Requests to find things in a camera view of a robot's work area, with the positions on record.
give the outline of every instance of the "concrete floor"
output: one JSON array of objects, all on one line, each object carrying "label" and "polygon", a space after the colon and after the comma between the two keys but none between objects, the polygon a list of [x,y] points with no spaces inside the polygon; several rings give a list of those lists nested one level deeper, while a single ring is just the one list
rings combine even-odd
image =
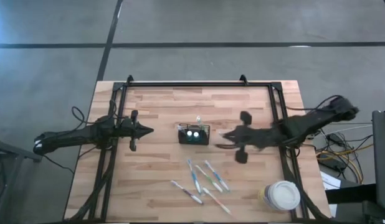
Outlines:
[{"label": "concrete floor", "polygon": [[[105,43],[116,0],[0,0],[0,44]],[[385,41],[382,0],[124,0],[114,43]],[[0,49],[0,139],[32,150],[44,131],[88,113],[103,49]],[[334,94],[370,122],[385,110],[385,47],[112,49],[104,80],[298,80],[305,106]],[[354,125],[330,125],[325,131]],[[371,128],[345,132],[362,138]],[[322,146],[321,139],[316,140]],[[75,167],[77,147],[49,156]],[[373,150],[359,153],[373,183]],[[72,176],[45,159],[25,161],[9,223],[62,218]]]}]

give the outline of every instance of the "robotic arm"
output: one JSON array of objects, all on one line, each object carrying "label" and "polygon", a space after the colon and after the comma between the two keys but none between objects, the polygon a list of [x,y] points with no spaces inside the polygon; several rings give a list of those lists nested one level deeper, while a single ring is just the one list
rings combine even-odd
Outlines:
[{"label": "robotic arm", "polygon": [[315,133],[320,128],[331,122],[350,121],[359,111],[349,100],[337,96],[322,108],[315,108],[303,116],[291,116],[280,119],[272,124],[270,129],[254,129],[249,127],[252,116],[241,112],[243,125],[238,125],[235,130],[225,133],[223,138],[232,141],[231,145],[216,145],[220,148],[232,149],[253,145],[260,150],[269,146],[299,147],[309,134]]},{"label": "robotic arm", "polygon": [[131,137],[130,149],[136,151],[135,139],[139,139],[154,129],[137,122],[137,110],[126,116],[119,126],[115,125],[115,118],[102,116],[90,126],[79,130],[45,132],[35,138],[34,153],[44,155],[60,147],[94,144],[99,149],[110,147],[110,139],[116,137]]}]

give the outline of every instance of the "small black container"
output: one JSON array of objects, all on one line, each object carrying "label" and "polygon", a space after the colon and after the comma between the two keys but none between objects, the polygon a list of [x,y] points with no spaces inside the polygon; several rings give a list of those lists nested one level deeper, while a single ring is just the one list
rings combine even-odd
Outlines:
[{"label": "small black container", "polygon": [[181,127],[178,130],[180,144],[209,145],[209,136],[211,135],[211,127],[209,125],[179,124],[179,127]]}]

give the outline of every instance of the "wooden table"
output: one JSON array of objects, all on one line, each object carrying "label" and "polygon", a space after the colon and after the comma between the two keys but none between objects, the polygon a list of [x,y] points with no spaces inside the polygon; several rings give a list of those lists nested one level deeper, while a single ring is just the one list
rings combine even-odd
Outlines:
[{"label": "wooden table", "polygon": [[[298,82],[282,81],[282,85],[286,104],[302,107]],[[112,86],[113,82],[97,83],[89,121],[95,121],[108,113]],[[128,88],[124,115],[130,115],[131,110],[138,110],[140,123],[154,128],[154,132],[138,141],[136,152],[130,151],[128,138],[119,140],[108,222],[290,221],[288,212],[272,211],[257,199],[261,188],[283,180],[278,148],[268,147],[258,152],[254,147],[247,147],[248,163],[238,164],[234,160],[234,150],[213,146],[215,143],[229,143],[218,133],[230,131],[240,124],[239,113],[242,110],[253,116],[253,127],[270,126],[273,117],[266,88]],[[288,111],[289,116],[302,113],[304,112]],[[180,145],[177,125],[196,123],[197,115],[201,116],[204,124],[211,126],[210,145]],[[91,145],[83,146],[80,153],[90,148]],[[98,158],[99,150],[94,150],[78,161],[65,218],[71,217],[92,191]],[[197,194],[187,159],[201,167],[204,167],[204,159],[209,160],[226,180],[231,192],[220,194],[197,172],[200,184],[211,190],[231,210],[234,217],[226,214],[209,196],[200,197],[205,203],[201,206],[170,183],[170,180],[176,180],[190,192]],[[306,192],[320,210],[330,216],[313,148],[302,147],[298,163]]]}]

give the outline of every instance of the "toothbrush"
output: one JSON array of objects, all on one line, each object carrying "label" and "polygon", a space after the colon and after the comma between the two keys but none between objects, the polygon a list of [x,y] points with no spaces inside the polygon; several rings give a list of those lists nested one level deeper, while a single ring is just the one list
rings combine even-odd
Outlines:
[{"label": "toothbrush", "polygon": [[230,191],[229,187],[227,186],[227,184],[220,178],[219,174],[216,173],[216,171],[212,168],[212,166],[210,165],[210,163],[205,160],[205,164],[206,166],[213,172],[213,174],[215,175],[215,177],[218,179],[218,181],[220,182],[220,184],[227,190],[227,191]]},{"label": "toothbrush", "polygon": [[215,183],[212,178],[210,178],[201,168],[199,165],[195,165],[195,167],[197,167],[197,169],[199,169],[199,171],[201,171],[202,174],[205,175],[206,179],[209,180],[210,182],[212,182],[213,186],[215,186],[215,188],[220,191],[220,192],[223,192],[223,189],[219,186],[219,184]]},{"label": "toothbrush", "polygon": [[215,196],[213,196],[213,194],[211,194],[211,193],[208,191],[208,189],[206,189],[205,187],[203,187],[202,189],[203,189],[203,191],[204,191],[205,193],[207,193],[209,196],[211,196],[211,197],[213,198],[213,200],[215,200],[215,202],[216,202],[218,205],[220,205],[220,207],[222,207],[223,210],[224,210],[225,212],[227,212],[229,215],[231,215],[230,210],[229,210],[226,206],[224,206],[224,205],[222,204],[222,202],[220,202],[217,198],[215,198]]},{"label": "toothbrush", "polygon": [[201,188],[199,187],[199,182],[198,182],[198,179],[197,179],[197,175],[195,174],[195,172],[193,171],[193,168],[191,167],[191,160],[188,159],[187,163],[188,163],[188,166],[190,167],[191,176],[192,176],[192,179],[193,179],[193,181],[195,183],[195,187],[197,188],[198,193],[201,194]]},{"label": "toothbrush", "polygon": [[193,195],[192,193],[188,192],[188,190],[184,189],[184,187],[180,186],[176,181],[174,180],[171,180],[170,182],[172,182],[172,184],[174,184],[175,186],[179,187],[181,190],[183,190],[184,193],[188,194],[194,201],[200,203],[201,205],[204,204],[204,202],[202,202],[197,196]]}]

